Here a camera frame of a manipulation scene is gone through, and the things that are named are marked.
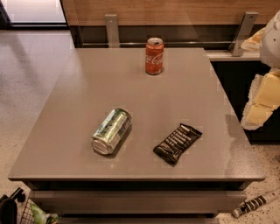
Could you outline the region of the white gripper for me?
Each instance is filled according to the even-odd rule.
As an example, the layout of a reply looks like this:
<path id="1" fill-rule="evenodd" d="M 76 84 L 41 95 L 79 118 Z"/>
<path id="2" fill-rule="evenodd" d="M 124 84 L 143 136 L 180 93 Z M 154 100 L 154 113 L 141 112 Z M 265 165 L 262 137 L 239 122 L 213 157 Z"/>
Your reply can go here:
<path id="1" fill-rule="evenodd" d="M 260 60 L 263 64 L 280 68 L 280 10 L 267 23 L 265 29 L 262 28 L 247 38 L 241 44 L 241 49 L 250 52 L 260 49 Z M 245 130 L 257 130 L 279 107 L 280 70 L 271 69 L 265 75 L 257 74 L 249 89 L 241 126 Z"/>

